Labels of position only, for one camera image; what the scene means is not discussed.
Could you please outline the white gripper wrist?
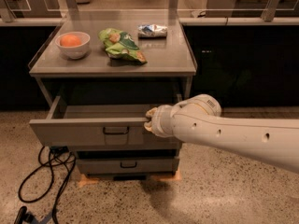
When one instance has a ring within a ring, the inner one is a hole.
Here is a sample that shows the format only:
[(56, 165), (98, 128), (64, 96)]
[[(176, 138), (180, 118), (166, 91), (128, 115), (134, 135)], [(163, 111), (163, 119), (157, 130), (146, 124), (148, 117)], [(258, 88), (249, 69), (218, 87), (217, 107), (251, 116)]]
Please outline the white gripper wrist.
[(146, 112), (146, 117), (151, 118), (151, 131), (159, 137), (172, 137), (171, 105), (160, 105)]

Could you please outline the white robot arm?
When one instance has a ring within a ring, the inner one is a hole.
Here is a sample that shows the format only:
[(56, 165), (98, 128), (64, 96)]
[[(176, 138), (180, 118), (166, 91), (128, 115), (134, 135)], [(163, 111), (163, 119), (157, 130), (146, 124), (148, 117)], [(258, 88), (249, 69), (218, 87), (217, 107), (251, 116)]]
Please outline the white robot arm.
[(299, 172), (298, 119), (231, 119), (216, 99), (200, 94), (146, 113), (144, 127), (159, 137), (223, 149)]

